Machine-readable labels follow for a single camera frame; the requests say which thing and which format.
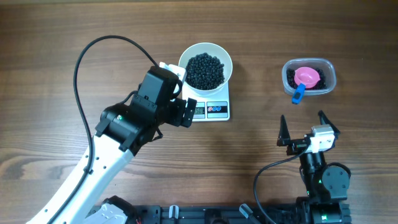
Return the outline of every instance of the digital scale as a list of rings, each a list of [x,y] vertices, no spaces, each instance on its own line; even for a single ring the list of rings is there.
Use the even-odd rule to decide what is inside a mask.
[[[210,96],[200,96],[187,84],[182,86],[182,99],[197,100],[197,107],[192,121],[227,121],[229,113],[229,90],[228,82]]]

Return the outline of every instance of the scale label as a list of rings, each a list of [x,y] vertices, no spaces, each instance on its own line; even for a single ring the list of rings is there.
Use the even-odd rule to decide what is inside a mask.
[[[195,108],[195,112],[193,114],[193,118],[195,119],[205,119],[205,102],[198,102],[197,107]]]
[[[227,118],[228,117],[228,103],[222,102],[207,102],[207,118]]]

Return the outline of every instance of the blue handle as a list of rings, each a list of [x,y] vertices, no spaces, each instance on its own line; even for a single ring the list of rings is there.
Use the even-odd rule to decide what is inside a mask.
[[[301,99],[304,96],[304,91],[305,91],[305,85],[302,83],[297,87],[296,91],[293,94],[292,97],[293,104],[299,104],[301,102]]]

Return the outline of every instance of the wood grain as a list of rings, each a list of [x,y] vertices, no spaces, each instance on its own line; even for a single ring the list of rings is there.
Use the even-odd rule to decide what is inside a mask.
[[[253,203],[252,180],[286,158],[276,147],[285,114],[293,138],[324,110],[341,130],[328,162],[351,168],[353,223],[398,218],[398,4],[375,1],[185,1],[0,7],[0,223],[25,223],[52,197],[86,149],[72,89],[81,50],[102,35],[140,43],[156,61],[178,63],[192,44],[231,55],[232,118],[161,126],[101,198],[135,205]],[[281,70],[292,58],[321,57],[337,72],[335,90],[295,106]],[[78,77],[93,131],[100,113],[136,89],[150,62],[120,40],[85,55]],[[299,162],[265,172],[263,202],[305,195]]]

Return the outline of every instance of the white bowl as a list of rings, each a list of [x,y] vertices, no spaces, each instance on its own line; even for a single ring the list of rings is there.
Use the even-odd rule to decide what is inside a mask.
[[[231,78],[232,60],[227,51],[225,51],[224,48],[220,47],[219,45],[212,43],[199,43],[192,45],[184,51],[184,53],[180,57],[180,61],[178,62],[179,67],[186,68],[188,65],[188,61],[191,58],[203,53],[208,53],[212,57],[217,57],[220,62],[224,64],[224,82],[214,90],[199,90],[190,86],[187,82],[185,82],[184,85],[189,86],[196,94],[200,96],[208,96],[219,91],[225,85],[225,83],[228,82],[229,78]]]

